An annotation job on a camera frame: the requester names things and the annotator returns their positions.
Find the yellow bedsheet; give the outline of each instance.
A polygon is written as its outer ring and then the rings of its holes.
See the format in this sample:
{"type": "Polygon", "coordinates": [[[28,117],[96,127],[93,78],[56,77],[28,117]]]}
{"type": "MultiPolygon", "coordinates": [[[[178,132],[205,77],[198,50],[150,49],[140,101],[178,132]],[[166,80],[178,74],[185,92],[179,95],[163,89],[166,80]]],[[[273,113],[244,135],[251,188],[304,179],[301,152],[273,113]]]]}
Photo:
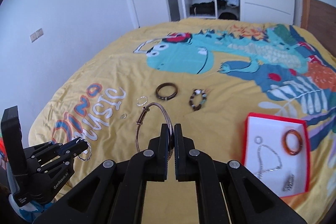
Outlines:
{"type": "MultiPolygon", "coordinates": [[[[90,142],[92,158],[75,159],[65,194],[104,160],[136,153],[141,96],[161,103],[196,148],[222,162],[242,159],[249,112],[303,118],[311,142],[310,190],[284,200],[314,224],[336,197],[335,67],[336,59],[298,27],[187,19],[140,28],[111,43],[55,93],[34,122],[29,144],[78,136],[90,142]],[[164,82],[179,87],[174,99],[155,97],[164,82]],[[188,104],[193,89],[210,90],[195,112],[188,104]]],[[[159,135],[161,123],[154,108],[141,128],[141,150],[159,135]]],[[[175,180],[173,159],[168,180],[147,185],[142,223],[198,223],[194,183],[175,180]]]]}

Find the orange bangle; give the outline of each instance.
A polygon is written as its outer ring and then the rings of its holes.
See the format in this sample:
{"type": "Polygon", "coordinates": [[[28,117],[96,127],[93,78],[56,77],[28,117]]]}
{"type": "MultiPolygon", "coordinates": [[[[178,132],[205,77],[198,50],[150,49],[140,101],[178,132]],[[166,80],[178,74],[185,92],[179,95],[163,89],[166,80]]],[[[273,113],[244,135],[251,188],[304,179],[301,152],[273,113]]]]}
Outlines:
{"type": "Polygon", "coordinates": [[[295,156],[297,155],[298,153],[300,153],[300,151],[302,150],[302,147],[303,147],[303,141],[302,141],[302,137],[301,135],[299,134],[299,132],[297,132],[296,130],[294,129],[291,129],[291,130],[288,130],[285,135],[282,137],[282,146],[283,148],[286,150],[286,152],[288,154],[290,154],[291,156],[295,156]],[[296,136],[297,140],[299,141],[299,149],[297,151],[292,151],[289,149],[288,145],[287,145],[287,135],[288,134],[293,134],[296,136]]]}

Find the dinosaur eye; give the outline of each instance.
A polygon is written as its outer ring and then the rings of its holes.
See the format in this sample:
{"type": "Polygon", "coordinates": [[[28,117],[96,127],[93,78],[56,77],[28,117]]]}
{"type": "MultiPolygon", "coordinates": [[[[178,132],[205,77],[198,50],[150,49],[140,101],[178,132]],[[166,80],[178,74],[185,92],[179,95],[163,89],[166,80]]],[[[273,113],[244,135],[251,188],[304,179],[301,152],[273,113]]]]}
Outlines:
{"type": "Polygon", "coordinates": [[[153,56],[159,55],[159,52],[157,52],[157,51],[151,51],[151,52],[146,53],[146,55],[148,57],[153,57],[153,56]]]}
{"type": "Polygon", "coordinates": [[[169,47],[168,44],[158,44],[158,45],[155,45],[153,47],[153,49],[157,50],[157,51],[162,51],[162,50],[165,50],[169,47]]]}

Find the jewelry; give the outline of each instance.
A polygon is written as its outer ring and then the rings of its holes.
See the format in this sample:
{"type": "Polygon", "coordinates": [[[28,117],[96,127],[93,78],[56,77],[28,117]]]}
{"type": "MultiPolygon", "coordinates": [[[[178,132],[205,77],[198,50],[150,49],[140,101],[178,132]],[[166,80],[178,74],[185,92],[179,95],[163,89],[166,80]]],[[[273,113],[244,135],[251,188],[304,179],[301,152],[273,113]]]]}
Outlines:
{"type": "Polygon", "coordinates": [[[148,102],[148,97],[147,96],[141,96],[138,100],[137,100],[137,106],[143,106],[145,103],[147,103],[148,102]],[[142,104],[139,104],[139,100],[141,100],[141,99],[146,99],[145,100],[145,102],[144,103],[142,103],[142,104]]]}
{"type": "Polygon", "coordinates": [[[78,142],[81,141],[81,140],[83,140],[84,142],[87,143],[88,148],[89,148],[89,152],[90,152],[90,153],[89,153],[89,156],[88,156],[86,159],[83,159],[82,157],[80,157],[80,155],[78,155],[78,158],[79,158],[80,160],[82,160],[82,161],[88,161],[88,160],[91,158],[91,156],[92,156],[92,153],[91,153],[92,148],[91,148],[90,143],[89,143],[87,140],[83,139],[83,138],[78,139],[76,143],[78,143],[78,142]]]}
{"type": "Polygon", "coordinates": [[[254,138],[254,142],[255,142],[256,144],[261,144],[261,143],[263,142],[263,138],[261,138],[260,136],[256,136],[256,137],[254,138]]]}
{"type": "Polygon", "coordinates": [[[294,129],[288,130],[285,135],[282,137],[282,146],[285,149],[285,151],[287,152],[287,154],[290,154],[291,156],[295,156],[298,153],[300,153],[300,151],[303,148],[303,141],[302,141],[302,137],[300,135],[299,132],[297,132],[294,129]],[[297,151],[292,151],[289,149],[288,145],[287,145],[287,135],[288,134],[293,134],[295,135],[295,137],[297,138],[298,142],[299,142],[299,149],[297,151]]]}
{"type": "Polygon", "coordinates": [[[156,90],[155,90],[155,95],[156,95],[157,98],[159,98],[159,99],[161,99],[161,100],[168,101],[168,100],[170,100],[170,99],[173,99],[173,98],[177,95],[178,91],[179,91],[179,89],[177,88],[177,85],[175,85],[174,83],[163,83],[163,84],[159,85],[159,86],[156,88],[156,90]],[[166,97],[161,96],[161,95],[159,94],[159,91],[160,91],[160,89],[162,89],[164,86],[172,86],[173,88],[175,88],[174,93],[173,93],[172,95],[169,95],[169,96],[166,96],[166,97]]]}
{"type": "Polygon", "coordinates": [[[258,147],[258,151],[257,151],[257,155],[258,155],[258,160],[259,160],[259,172],[257,172],[256,174],[254,174],[259,180],[261,180],[261,178],[263,177],[263,173],[267,173],[267,172],[271,172],[271,171],[276,171],[276,170],[279,170],[279,169],[282,169],[282,162],[281,162],[281,159],[280,159],[280,156],[272,149],[270,148],[268,145],[259,145],[258,147]],[[261,159],[261,156],[260,156],[260,151],[263,147],[266,147],[268,148],[275,156],[278,157],[278,161],[279,161],[279,165],[273,169],[267,169],[267,170],[264,170],[264,165],[263,165],[263,161],[261,159]]]}
{"type": "Polygon", "coordinates": [[[136,128],[136,134],[135,134],[135,147],[136,147],[136,150],[137,152],[139,153],[140,152],[140,149],[139,149],[139,131],[140,131],[140,127],[142,126],[143,124],[143,119],[145,118],[147,112],[149,112],[149,108],[151,106],[157,106],[158,108],[160,108],[165,120],[166,120],[166,123],[168,125],[168,160],[170,159],[170,157],[172,156],[173,154],[173,150],[174,150],[174,130],[173,130],[173,124],[171,122],[171,119],[167,113],[167,111],[164,109],[164,107],[158,103],[149,103],[148,105],[144,106],[142,108],[142,112],[139,116],[139,119],[138,121],[136,122],[136,124],[138,125],[138,127],[136,128]]]}
{"type": "Polygon", "coordinates": [[[286,181],[285,186],[283,187],[283,191],[284,192],[291,191],[293,188],[293,183],[294,183],[294,175],[291,174],[288,180],[286,181]]]}
{"type": "Polygon", "coordinates": [[[194,90],[193,94],[190,96],[189,105],[193,108],[194,111],[197,111],[202,107],[202,105],[206,102],[206,100],[207,100],[207,94],[205,93],[205,90],[194,90]],[[201,93],[202,93],[202,101],[198,106],[195,106],[193,99],[196,95],[199,95],[201,93]]]}

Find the silver chain necklace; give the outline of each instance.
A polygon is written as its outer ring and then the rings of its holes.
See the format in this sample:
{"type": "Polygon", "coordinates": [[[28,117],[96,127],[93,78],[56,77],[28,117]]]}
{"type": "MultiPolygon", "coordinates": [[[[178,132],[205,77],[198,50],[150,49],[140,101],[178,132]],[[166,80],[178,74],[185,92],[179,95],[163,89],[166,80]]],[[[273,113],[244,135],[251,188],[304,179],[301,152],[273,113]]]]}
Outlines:
{"type": "Polygon", "coordinates": [[[258,155],[258,160],[259,160],[259,171],[257,173],[255,173],[254,175],[259,179],[261,180],[262,177],[263,177],[263,174],[264,173],[267,173],[267,172],[271,172],[271,171],[275,171],[275,170],[279,170],[282,168],[282,162],[281,162],[281,159],[280,159],[280,156],[278,155],[278,153],[276,153],[272,148],[270,148],[268,145],[265,145],[265,144],[262,144],[262,145],[259,145],[258,147],[258,151],[257,151],[257,155],[258,155]],[[264,170],[264,165],[263,165],[263,161],[261,159],[261,156],[260,156],[260,152],[261,152],[261,149],[263,147],[266,147],[268,148],[275,156],[278,157],[278,160],[279,160],[279,165],[273,169],[267,169],[267,170],[264,170]]]}

